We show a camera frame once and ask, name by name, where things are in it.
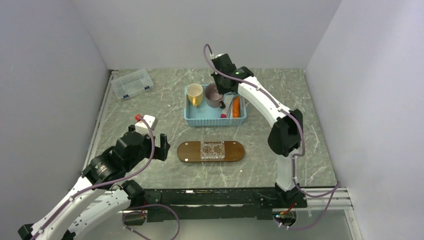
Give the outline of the brown oval wooden tray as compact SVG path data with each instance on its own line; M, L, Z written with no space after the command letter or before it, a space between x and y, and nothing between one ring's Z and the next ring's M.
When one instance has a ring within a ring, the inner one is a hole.
M177 148L178 158L185 163L238 162L245 156L244 146L237 141L224 141L225 157L219 160L201 160L201 141L186 141Z

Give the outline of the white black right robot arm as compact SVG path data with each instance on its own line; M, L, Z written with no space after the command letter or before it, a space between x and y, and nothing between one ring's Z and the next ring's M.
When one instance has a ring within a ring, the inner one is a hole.
M236 67L227 53L208 54L205 59L213 70L211 76L218 92L239 94L269 123L271 130L267 144L276 154L276 185L281 189L275 194L275 200L280 207L289 207L295 201L292 190L298 183L293 160L305 152L302 112L283 105L265 89L250 69Z

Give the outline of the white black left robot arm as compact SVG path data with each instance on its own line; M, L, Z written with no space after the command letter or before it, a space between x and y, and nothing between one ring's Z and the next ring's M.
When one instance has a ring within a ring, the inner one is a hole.
M82 171L67 195L36 223L22 225L17 233L22 240L61 240L78 216L117 182L127 179L129 173L143 159L165 161L170 144L166 134L160 134L160 145L154 137L128 131L114 146L93 158Z

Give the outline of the light blue plastic basket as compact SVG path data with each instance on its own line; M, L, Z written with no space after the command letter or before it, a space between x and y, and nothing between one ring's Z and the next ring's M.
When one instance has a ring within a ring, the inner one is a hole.
M184 94L186 96L185 107L183 110L183 117L187 121L189 127L220 127L220 126L238 126L243 123L247 117L246 103L245 103L245 118L221 118L220 108L211 108L207 105L205 100L198 107L192 106L187 97L187 87L184 88ZM225 95L233 95L239 97L236 93L226 93Z

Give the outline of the purple mug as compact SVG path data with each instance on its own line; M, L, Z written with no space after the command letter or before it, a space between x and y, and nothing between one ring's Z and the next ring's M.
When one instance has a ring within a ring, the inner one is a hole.
M207 105L211 108L224 109L226 107L226 104L224 103L224 95L218 92L218 88L215 83L209 84L204 89L204 97Z

